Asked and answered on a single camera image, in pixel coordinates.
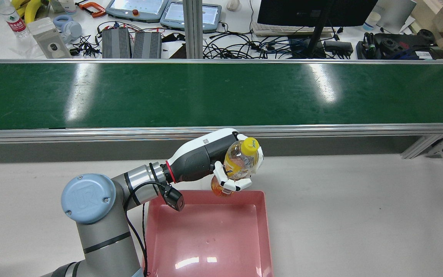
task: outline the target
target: green conveyor belt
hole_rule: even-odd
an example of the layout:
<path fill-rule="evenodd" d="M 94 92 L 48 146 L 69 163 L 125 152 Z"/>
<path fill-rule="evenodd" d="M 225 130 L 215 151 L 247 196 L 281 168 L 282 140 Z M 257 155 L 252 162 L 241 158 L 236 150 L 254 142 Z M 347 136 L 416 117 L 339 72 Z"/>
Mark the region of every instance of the green conveyor belt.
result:
<path fill-rule="evenodd" d="M 443 123 L 443 64 L 0 63 L 0 130 Z"/>

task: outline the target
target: monitor stand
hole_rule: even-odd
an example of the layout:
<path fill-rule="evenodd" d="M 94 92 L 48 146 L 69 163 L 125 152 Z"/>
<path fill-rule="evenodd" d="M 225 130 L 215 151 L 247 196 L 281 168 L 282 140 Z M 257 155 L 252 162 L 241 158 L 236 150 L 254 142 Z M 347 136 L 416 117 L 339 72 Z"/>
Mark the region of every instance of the monitor stand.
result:
<path fill-rule="evenodd" d="M 308 56 L 306 50 L 309 48 L 311 42 L 310 36 L 290 35 L 288 36 L 290 42 L 291 58 L 326 58 L 326 52 L 322 42 L 317 42 L 313 51 L 313 56 Z"/>
<path fill-rule="evenodd" d="M 329 14 L 331 14 L 331 10 L 333 9 L 335 2 L 336 0 L 327 0 L 324 10 L 322 10 L 320 13 L 319 18 L 317 19 L 317 22 L 314 26 L 314 32 L 312 33 L 312 36 L 310 38 L 309 47 L 304 50 L 305 56 L 307 58 L 317 58 L 315 56 L 316 52 L 318 49 L 320 49 L 320 47 L 322 47 L 322 45 L 318 46 L 318 44 L 320 44 L 320 35 L 322 34 L 322 29 L 329 19 Z"/>

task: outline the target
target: ur logo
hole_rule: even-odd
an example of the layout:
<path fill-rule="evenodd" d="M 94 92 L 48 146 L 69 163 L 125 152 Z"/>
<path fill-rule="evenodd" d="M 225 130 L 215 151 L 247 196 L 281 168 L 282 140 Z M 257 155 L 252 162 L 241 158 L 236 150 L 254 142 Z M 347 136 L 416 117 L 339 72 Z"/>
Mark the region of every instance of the ur logo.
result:
<path fill-rule="evenodd" d="M 80 188 L 73 192 L 76 205 L 79 209 L 89 209 L 98 205 L 97 195 L 93 185 Z"/>

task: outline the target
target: orange clamp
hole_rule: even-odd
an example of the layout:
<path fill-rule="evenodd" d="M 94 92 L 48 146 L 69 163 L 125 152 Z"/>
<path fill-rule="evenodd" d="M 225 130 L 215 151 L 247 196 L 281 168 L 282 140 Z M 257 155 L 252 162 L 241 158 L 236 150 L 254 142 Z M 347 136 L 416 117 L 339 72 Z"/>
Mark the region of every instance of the orange clamp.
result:
<path fill-rule="evenodd" d="M 80 9 L 91 14 L 93 18 L 106 15 L 105 9 L 101 5 L 99 5 L 95 2 L 88 2 L 85 4 L 79 4 L 78 7 L 80 7 Z M 88 8 L 90 8 L 90 7 L 96 9 L 97 11 L 94 12 L 94 11 L 89 10 Z"/>

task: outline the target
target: conveyor belt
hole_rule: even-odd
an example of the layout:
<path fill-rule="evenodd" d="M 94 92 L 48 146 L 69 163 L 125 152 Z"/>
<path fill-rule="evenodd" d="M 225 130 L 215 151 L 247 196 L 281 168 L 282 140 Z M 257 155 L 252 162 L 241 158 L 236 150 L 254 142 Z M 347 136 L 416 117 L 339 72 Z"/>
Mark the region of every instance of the conveyor belt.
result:
<path fill-rule="evenodd" d="M 443 63 L 0 61 L 0 142 L 188 138 L 210 126 L 443 133 Z"/>

